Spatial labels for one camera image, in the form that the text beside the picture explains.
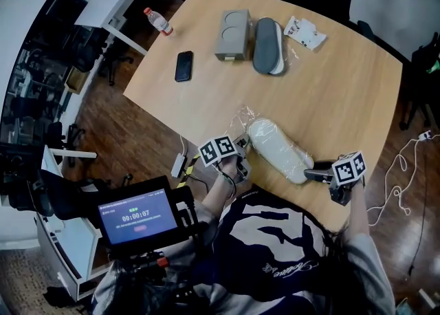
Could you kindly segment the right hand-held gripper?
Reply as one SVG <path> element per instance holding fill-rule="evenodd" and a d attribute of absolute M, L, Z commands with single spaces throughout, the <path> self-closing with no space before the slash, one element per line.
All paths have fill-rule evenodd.
<path fill-rule="evenodd" d="M 306 169 L 304 176 L 308 180 L 330 184 L 331 199 L 339 205 L 350 202 L 350 192 L 360 180 L 364 184 L 366 162 L 361 151 L 342 155 L 331 165 L 331 169 Z"/>

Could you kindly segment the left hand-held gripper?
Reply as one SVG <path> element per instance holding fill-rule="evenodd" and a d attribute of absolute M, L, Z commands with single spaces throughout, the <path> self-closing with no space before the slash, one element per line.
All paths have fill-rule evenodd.
<path fill-rule="evenodd" d="M 246 159 L 249 143 L 250 137 L 247 133 L 242 133 L 236 140 L 232 140 L 229 135 L 223 135 L 212 138 L 199 146 L 198 152 L 205 167 L 216 166 L 223 158 L 234 156 L 237 160 L 237 176 L 234 182 L 241 183 L 248 179 L 251 172 L 250 164 Z"/>

